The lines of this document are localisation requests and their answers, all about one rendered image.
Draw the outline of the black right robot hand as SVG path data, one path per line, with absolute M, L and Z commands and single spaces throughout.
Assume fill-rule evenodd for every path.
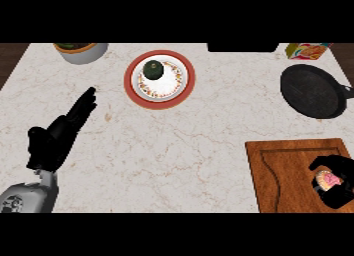
M 354 160 L 339 155 L 317 156 L 308 169 L 314 170 L 318 166 L 324 166 L 324 170 L 329 170 L 341 178 L 342 184 L 323 191 L 314 176 L 312 189 L 324 205 L 332 209 L 339 209 L 354 199 Z

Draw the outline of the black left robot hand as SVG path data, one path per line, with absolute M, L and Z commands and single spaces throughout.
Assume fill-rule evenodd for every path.
M 94 93 L 95 89 L 89 87 L 69 112 L 54 119 L 47 128 L 35 126 L 27 130 L 29 169 L 56 172 L 63 165 L 78 132 L 97 106 Z

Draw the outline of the brown wooden cutting board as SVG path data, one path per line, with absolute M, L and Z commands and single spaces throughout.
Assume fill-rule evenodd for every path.
M 324 167 L 308 169 L 317 156 L 349 156 L 341 138 L 247 141 L 245 148 L 261 213 L 354 213 L 354 199 L 339 209 L 324 205 L 311 184 Z

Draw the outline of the black frying pan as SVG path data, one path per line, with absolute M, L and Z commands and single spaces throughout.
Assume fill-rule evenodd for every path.
M 346 109 L 346 100 L 354 98 L 354 88 L 307 64 L 295 64 L 283 70 L 280 93 L 293 110 L 314 119 L 336 118 Z

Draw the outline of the red round placemat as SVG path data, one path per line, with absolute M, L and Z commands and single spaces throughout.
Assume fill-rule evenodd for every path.
M 153 55 L 169 55 L 169 56 L 175 57 L 183 62 L 185 69 L 187 69 L 187 74 L 188 74 L 188 81 L 187 81 L 187 85 L 185 85 L 185 88 L 184 88 L 181 94 L 174 99 L 171 99 L 165 102 L 150 102 L 150 101 L 141 99 L 135 95 L 135 91 L 131 87 L 131 74 L 132 74 L 134 67 L 144 58 L 147 58 Z M 194 87 L 193 65 L 191 65 L 190 61 L 187 60 L 187 58 L 175 51 L 169 51 L 169 50 L 149 51 L 132 60 L 131 64 L 126 67 L 126 71 L 123 74 L 123 89 L 125 89 L 126 95 L 128 95 L 129 99 L 132 100 L 132 102 L 143 108 L 147 108 L 152 110 L 163 110 L 163 109 L 168 109 L 168 108 L 177 106 L 190 96 L 193 87 Z

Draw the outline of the grey plant pot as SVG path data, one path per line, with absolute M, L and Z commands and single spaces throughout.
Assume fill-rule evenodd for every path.
M 107 43 L 89 43 L 78 49 L 63 49 L 57 44 L 54 48 L 60 53 L 63 59 L 76 65 L 84 65 L 94 62 L 106 53 Z

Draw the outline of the white patterned plate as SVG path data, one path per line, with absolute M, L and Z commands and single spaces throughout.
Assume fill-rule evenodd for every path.
M 163 67 L 159 79 L 149 80 L 143 73 L 149 61 L 157 61 Z M 183 92 L 188 81 L 187 69 L 183 62 L 169 55 L 153 55 L 135 65 L 131 74 L 131 87 L 135 95 L 150 102 L 165 102 Z

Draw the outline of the dark green avocado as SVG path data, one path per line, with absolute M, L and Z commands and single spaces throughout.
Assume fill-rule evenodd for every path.
M 143 66 L 143 75 L 149 80 L 157 80 L 163 75 L 163 66 L 159 61 L 150 60 Z

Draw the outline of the colourful snack box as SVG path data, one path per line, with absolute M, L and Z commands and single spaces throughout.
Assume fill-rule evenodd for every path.
M 284 49 L 286 57 L 299 60 L 317 60 L 332 43 L 289 43 Z

